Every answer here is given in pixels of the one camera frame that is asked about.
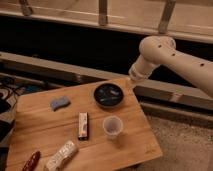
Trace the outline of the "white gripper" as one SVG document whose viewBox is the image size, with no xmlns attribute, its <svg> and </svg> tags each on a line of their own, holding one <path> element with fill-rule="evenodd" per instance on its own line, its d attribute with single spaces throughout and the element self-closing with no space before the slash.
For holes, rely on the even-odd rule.
<svg viewBox="0 0 213 171">
<path fill-rule="evenodd" d="M 147 79 L 149 77 L 148 74 L 142 73 L 135 64 L 131 66 L 129 69 L 129 77 L 130 79 L 127 80 L 127 84 L 131 89 L 134 89 L 136 87 L 135 82 L 141 82 L 144 79 Z"/>
</svg>

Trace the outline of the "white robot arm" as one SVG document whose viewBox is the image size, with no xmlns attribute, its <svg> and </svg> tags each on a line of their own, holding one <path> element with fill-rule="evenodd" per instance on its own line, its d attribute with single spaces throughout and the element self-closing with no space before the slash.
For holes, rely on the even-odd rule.
<svg viewBox="0 0 213 171">
<path fill-rule="evenodd" d="M 213 98 L 213 62 L 178 51 L 169 36 L 148 36 L 140 42 L 139 51 L 129 69 L 134 84 L 145 81 L 163 65 Z"/>
</svg>

